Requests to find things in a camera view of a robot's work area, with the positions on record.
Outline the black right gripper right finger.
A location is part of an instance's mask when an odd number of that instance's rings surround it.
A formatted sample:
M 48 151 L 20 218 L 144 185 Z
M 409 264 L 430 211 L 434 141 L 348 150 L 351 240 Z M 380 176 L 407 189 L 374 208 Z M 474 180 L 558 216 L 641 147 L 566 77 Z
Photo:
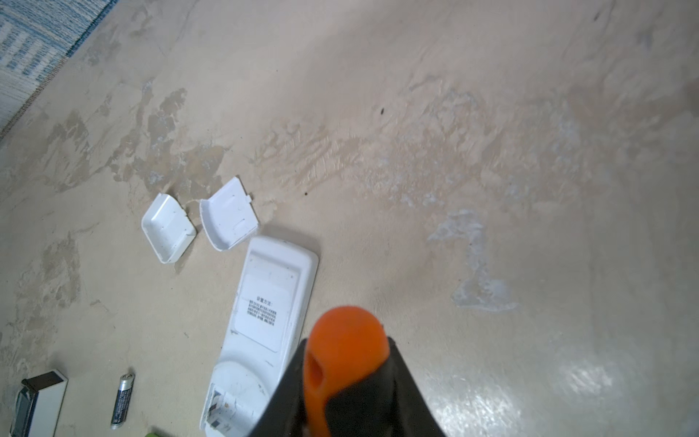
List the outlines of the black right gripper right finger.
M 394 385 L 390 421 L 391 436 L 444 437 L 445 433 L 431 414 L 400 354 L 397 343 L 391 337 L 388 341 Z

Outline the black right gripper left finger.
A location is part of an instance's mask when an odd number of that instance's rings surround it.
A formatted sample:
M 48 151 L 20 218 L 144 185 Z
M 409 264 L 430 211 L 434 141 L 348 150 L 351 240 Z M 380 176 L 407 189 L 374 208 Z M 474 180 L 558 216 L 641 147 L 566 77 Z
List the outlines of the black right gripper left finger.
M 250 437 L 301 437 L 306 413 L 303 400 L 303 364 L 307 340 L 300 342 L 281 377 L 265 412 Z

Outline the orange black handle screwdriver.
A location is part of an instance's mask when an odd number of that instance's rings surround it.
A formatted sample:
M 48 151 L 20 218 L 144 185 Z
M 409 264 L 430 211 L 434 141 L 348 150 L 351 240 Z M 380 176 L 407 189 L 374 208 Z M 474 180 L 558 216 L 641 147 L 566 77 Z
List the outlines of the orange black handle screwdriver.
M 394 372 L 380 321 L 342 306 L 324 313 L 306 342 L 303 400 L 312 436 L 386 436 Z

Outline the white remote control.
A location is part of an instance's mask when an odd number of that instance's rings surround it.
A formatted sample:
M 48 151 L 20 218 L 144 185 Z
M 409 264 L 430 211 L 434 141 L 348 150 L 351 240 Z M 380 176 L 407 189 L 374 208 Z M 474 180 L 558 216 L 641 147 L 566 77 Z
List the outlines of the white remote control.
M 250 241 L 200 420 L 207 436 L 247 436 L 262 417 L 299 345 L 318 264 L 285 240 Z

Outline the black silver battery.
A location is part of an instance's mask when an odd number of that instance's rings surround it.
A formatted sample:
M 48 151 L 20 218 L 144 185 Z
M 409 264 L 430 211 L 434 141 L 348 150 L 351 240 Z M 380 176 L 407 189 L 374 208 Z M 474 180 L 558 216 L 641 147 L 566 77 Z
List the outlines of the black silver battery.
M 127 420 L 129 413 L 129 405 L 133 393 L 135 375 L 134 373 L 126 373 L 121 376 L 118 384 L 118 392 L 110 420 L 110 429 L 116 430 L 121 427 Z

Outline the white battery cover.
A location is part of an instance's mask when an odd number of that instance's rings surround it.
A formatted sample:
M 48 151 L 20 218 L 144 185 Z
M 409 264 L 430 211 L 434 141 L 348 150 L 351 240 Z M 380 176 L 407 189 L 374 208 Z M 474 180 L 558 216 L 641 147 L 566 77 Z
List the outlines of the white battery cover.
M 211 197 L 200 200 L 203 231 L 216 251 L 229 251 L 258 230 L 252 198 L 238 177 Z
M 141 229 L 162 264 L 176 263 L 197 235 L 186 211 L 166 193 L 158 193 L 153 200 Z

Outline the slim white remote black screen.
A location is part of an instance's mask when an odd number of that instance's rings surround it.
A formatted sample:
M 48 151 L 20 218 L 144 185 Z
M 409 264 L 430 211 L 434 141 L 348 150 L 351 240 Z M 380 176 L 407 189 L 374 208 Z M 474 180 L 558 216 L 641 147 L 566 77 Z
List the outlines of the slim white remote black screen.
M 23 379 L 17 394 L 11 437 L 53 437 L 68 378 L 58 370 Z

